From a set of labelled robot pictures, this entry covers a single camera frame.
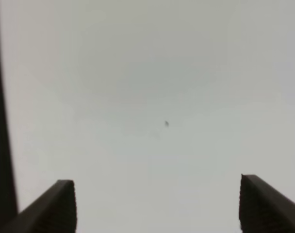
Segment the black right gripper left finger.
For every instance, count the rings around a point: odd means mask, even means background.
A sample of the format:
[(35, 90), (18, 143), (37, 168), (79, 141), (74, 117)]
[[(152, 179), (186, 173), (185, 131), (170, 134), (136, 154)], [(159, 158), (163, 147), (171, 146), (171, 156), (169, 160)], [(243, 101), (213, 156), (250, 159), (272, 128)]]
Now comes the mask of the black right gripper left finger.
[(72, 180), (58, 180), (7, 223), (1, 233), (75, 233), (77, 205)]

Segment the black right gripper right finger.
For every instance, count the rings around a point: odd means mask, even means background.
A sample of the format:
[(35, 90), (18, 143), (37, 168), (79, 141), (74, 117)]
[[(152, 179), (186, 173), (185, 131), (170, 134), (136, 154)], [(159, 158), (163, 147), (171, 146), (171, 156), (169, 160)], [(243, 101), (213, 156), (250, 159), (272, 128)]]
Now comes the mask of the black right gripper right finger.
[(244, 233), (295, 233), (295, 203), (256, 175), (242, 175), (239, 220)]

